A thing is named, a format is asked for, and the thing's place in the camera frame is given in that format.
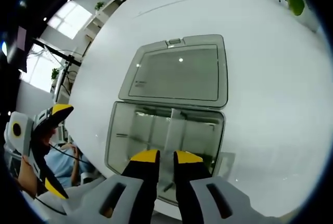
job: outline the box lid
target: box lid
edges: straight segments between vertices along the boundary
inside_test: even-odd
[[[223,38],[198,35],[142,46],[119,98],[155,104],[221,108],[227,103]]]

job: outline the gray panel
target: gray panel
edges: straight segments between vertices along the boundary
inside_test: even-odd
[[[216,101],[218,72],[215,45],[149,52],[141,60],[129,96]]]
[[[125,101],[206,108],[223,107],[227,95],[220,35],[189,36],[140,47],[119,92]]]

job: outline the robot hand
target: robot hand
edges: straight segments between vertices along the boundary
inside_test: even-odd
[[[81,207],[49,223],[149,224],[157,197],[159,165],[158,150],[136,154],[122,175],[106,179],[83,197]],[[184,224],[280,223],[278,218],[255,211],[246,194],[221,177],[212,177],[202,158],[189,152],[174,152],[174,182]]]
[[[44,156],[49,152],[49,145],[42,143],[40,139],[65,120],[73,109],[69,104],[56,104],[33,119],[13,112],[4,132],[7,145],[28,157],[29,164],[45,188],[62,199],[67,199],[68,196],[46,165]]]

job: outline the blue shirt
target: blue shirt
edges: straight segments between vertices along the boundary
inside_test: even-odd
[[[62,152],[74,156],[74,152],[71,148],[62,150]],[[44,157],[47,166],[52,170],[55,177],[64,188],[72,186],[71,175],[74,167],[74,158],[68,155],[51,148],[50,152]],[[81,156],[80,159],[88,162],[85,156]],[[83,172],[89,172],[90,170],[90,164],[79,162],[79,175]]]

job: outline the white table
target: white table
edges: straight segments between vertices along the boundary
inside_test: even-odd
[[[234,153],[228,181],[254,209],[298,207],[321,174],[333,131],[332,69],[319,38],[278,0],[129,0],[106,22],[81,65],[66,128],[106,177],[112,106],[136,50],[200,34],[224,37],[229,100],[221,150]],[[155,210],[180,219],[177,207]]]

